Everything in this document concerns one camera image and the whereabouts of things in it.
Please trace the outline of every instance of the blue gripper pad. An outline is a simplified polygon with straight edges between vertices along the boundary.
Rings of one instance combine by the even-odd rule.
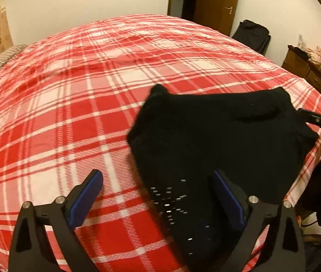
[[[92,170],[89,176],[67,196],[65,218],[69,227],[74,230],[81,226],[103,187],[103,174]]]
[[[243,231],[248,216],[247,195],[222,170],[214,172],[215,191],[233,230]]]

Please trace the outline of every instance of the door handle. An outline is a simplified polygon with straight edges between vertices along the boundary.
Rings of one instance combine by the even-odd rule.
[[[225,9],[230,10],[229,14],[232,14],[233,7],[230,7],[230,8],[225,7]]]

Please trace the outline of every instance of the black cable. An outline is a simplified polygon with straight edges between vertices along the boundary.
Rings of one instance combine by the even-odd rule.
[[[309,227],[309,226],[311,226],[311,225],[314,225],[314,224],[317,223],[317,222],[318,222],[318,220],[316,220],[316,221],[313,222],[313,223],[307,224],[307,225],[301,224],[301,227]]]

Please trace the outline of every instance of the metal screw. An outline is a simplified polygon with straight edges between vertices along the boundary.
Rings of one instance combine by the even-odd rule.
[[[55,199],[55,202],[57,203],[57,204],[62,204],[62,203],[64,203],[65,202],[65,197],[63,197],[63,196],[59,196],[59,197],[57,197],[56,199]]]
[[[291,208],[292,205],[291,205],[290,201],[284,201],[284,207],[286,207],[287,209]]]
[[[30,207],[30,205],[31,205],[31,202],[30,202],[30,201],[25,201],[25,202],[23,203],[22,207],[23,207],[24,209],[28,209],[28,208]]]
[[[258,199],[258,197],[252,195],[249,197],[249,202],[255,204],[255,203],[259,202],[259,199]]]

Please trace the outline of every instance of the checkered bed sheet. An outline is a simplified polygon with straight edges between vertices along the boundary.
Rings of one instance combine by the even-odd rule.
[[[22,203],[66,196],[92,169],[103,172],[104,187],[75,233],[99,270],[186,271],[172,254],[172,238],[161,232],[125,140],[155,83],[191,94],[282,86],[295,108],[321,113],[321,95],[304,79],[178,18],[131,15],[42,40],[0,70],[1,271],[8,268]],[[287,194],[294,205],[321,159],[321,129],[311,127],[319,139]],[[47,231],[60,267],[69,271],[52,229]]]

